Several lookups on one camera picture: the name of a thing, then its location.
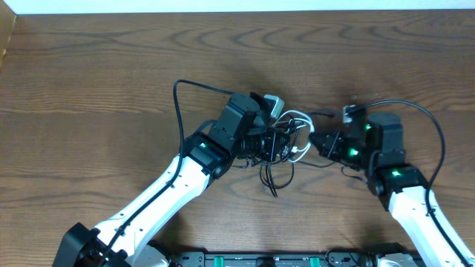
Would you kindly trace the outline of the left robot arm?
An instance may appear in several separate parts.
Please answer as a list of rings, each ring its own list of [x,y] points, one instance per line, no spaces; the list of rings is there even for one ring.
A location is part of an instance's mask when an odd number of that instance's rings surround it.
[[[87,229],[78,222],[59,245],[54,266],[167,266],[150,246],[188,202],[221,178],[235,159],[274,160],[289,137],[270,126],[281,115],[277,96],[233,93],[218,120],[184,139],[164,173],[124,209]]]

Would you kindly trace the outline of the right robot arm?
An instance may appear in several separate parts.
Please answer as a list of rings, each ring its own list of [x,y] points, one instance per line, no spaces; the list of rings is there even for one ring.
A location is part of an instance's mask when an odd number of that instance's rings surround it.
[[[314,132],[321,156],[364,171],[367,187],[407,233],[426,266],[473,266],[464,244],[438,205],[422,172],[406,162],[404,131],[394,113],[355,118],[350,129]]]

